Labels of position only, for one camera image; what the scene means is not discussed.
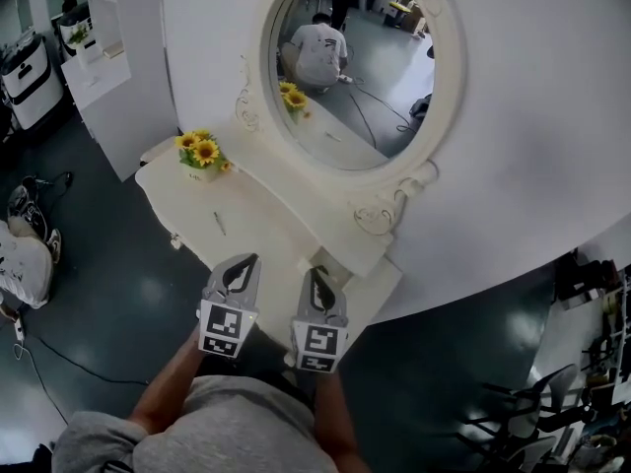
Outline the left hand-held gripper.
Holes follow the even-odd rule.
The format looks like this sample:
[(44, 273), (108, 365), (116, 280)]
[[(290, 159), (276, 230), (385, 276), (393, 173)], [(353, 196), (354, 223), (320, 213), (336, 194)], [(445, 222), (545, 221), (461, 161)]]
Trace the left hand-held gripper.
[(198, 349), (209, 355), (236, 359), (256, 323), (255, 307), (262, 261), (251, 253), (219, 263), (211, 272), (198, 311)]

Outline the small cream drawer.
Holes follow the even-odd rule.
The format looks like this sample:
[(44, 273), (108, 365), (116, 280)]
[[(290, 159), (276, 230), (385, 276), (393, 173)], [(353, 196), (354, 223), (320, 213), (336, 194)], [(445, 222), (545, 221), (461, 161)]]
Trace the small cream drawer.
[(344, 288), (353, 273), (338, 262), (324, 247), (320, 247), (310, 258), (301, 258), (298, 269), (305, 275), (311, 268), (326, 274), (337, 286)]

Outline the white vanity table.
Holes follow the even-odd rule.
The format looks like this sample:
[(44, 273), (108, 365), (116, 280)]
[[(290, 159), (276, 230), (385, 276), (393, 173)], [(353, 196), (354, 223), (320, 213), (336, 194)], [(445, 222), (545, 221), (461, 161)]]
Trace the white vanity table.
[[(243, 171), (232, 169), (211, 182), (192, 180), (175, 149), (140, 168), (135, 179), (170, 233), (173, 247), (187, 247), (209, 269), (238, 254), (261, 257), (257, 323), (279, 342), (287, 342), (304, 278), (298, 262), (320, 248), (307, 228)], [(226, 236), (213, 212), (221, 217)]]

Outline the person's left forearm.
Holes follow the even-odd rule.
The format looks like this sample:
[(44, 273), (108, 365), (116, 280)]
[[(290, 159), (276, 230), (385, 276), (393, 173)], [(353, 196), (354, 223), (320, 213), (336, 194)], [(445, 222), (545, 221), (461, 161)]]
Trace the person's left forearm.
[(195, 327), (166, 366), (149, 383), (135, 405), (128, 422), (148, 435), (164, 432), (181, 415), (191, 384), (203, 363), (211, 372), (231, 372), (236, 366), (223, 358), (206, 356), (198, 349), (199, 328)]

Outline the person's right forearm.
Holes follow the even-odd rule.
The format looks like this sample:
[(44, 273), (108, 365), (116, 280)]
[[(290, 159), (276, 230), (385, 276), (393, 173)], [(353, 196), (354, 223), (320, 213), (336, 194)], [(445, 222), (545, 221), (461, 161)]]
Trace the person's right forearm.
[(371, 473), (360, 455), (340, 376), (315, 377), (315, 439), (330, 456), (339, 473)]

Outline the person's black shorts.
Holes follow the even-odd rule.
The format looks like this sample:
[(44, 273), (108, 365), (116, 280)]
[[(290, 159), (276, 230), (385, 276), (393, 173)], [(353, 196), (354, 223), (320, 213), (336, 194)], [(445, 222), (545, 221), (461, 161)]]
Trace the person's black shorts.
[(314, 397), (292, 379), (294, 370), (284, 361), (288, 353), (282, 344), (254, 324), (235, 361), (236, 375), (265, 382), (312, 409)]

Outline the sunflower bouquet in white pot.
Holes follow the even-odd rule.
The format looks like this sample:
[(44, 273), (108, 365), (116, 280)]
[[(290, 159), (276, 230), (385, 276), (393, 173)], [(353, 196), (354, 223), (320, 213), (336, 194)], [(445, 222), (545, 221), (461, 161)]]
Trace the sunflower bouquet in white pot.
[(175, 137), (175, 146), (179, 163), (192, 180), (211, 182), (232, 166), (208, 130), (184, 132)]

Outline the white low cabinet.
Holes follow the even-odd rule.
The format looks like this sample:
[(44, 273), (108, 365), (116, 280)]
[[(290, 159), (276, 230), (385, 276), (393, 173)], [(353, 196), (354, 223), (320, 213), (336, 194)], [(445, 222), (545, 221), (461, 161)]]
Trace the white low cabinet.
[(83, 122), (120, 180), (138, 170), (147, 151), (175, 135), (164, 68), (153, 75), (122, 52), (87, 64), (74, 57), (62, 72)]

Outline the black white sneaker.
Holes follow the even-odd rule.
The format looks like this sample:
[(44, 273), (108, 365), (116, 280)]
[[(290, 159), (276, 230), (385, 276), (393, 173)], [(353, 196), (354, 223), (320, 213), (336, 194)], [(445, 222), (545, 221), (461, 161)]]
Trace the black white sneaker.
[(39, 193), (50, 182), (36, 176), (26, 176), (12, 191), (7, 205), (9, 217), (23, 218), (35, 233), (43, 240), (48, 240), (48, 223), (38, 206)]

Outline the black white office chair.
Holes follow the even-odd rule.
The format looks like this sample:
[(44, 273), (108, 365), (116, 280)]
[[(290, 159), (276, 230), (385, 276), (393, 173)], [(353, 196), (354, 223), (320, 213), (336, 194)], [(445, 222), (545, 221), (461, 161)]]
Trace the black white office chair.
[(578, 374), (576, 365), (568, 365), (523, 389), (485, 383), (485, 389), (502, 395), (511, 407), (498, 417), (464, 422), (491, 437), (488, 445), (461, 433), (456, 439), (483, 458), (482, 466), (489, 473), (534, 473), (556, 444), (553, 432), (585, 422), (593, 415), (589, 402), (565, 404), (568, 396), (582, 393), (572, 387)]

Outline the cluttered storage shelf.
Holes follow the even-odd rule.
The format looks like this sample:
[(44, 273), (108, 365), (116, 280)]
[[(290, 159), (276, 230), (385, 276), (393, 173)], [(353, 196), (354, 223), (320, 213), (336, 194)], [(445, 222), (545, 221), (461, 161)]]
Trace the cluttered storage shelf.
[(631, 405), (631, 264), (567, 253), (555, 263), (554, 298), (562, 331), (581, 343), (585, 385), (605, 404)]

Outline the white service robot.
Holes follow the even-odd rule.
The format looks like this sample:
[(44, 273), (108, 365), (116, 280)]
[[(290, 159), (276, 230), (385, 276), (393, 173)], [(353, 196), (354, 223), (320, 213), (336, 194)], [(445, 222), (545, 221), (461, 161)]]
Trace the white service robot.
[(0, 80), (23, 130), (37, 126), (63, 100), (63, 85), (41, 34), (26, 35), (8, 49)]

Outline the small green potted plant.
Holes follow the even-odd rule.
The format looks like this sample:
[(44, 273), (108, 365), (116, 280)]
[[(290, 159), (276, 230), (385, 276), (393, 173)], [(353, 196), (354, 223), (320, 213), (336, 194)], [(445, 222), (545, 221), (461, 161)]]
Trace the small green potted plant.
[(91, 26), (79, 23), (72, 29), (67, 44), (75, 51), (80, 63), (86, 67), (95, 54), (97, 41)]

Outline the tall white shelf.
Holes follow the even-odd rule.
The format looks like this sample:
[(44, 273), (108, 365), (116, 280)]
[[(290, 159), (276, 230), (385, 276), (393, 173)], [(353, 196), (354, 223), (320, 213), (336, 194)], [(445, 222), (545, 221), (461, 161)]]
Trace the tall white shelf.
[(107, 58), (124, 51), (117, 0), (88, 0), (96, 43)]

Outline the oval mirror with cream frame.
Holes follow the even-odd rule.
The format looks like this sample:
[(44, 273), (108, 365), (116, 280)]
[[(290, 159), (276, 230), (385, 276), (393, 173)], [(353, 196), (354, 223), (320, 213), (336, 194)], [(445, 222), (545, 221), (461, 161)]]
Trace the oval mirror with cream frame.
[(386, 236), (437, 178), (431, 158), (460, 106), (465, 47), (453, 5), (411, 0), (429, 28), (416, 44), (396, 1), (382, 24), (356, 12), (340, 27), (332, 12), (310, 15), (298, 2), (261, 7), (261, 109), (299, 170), (343, 198), (362, 230)]

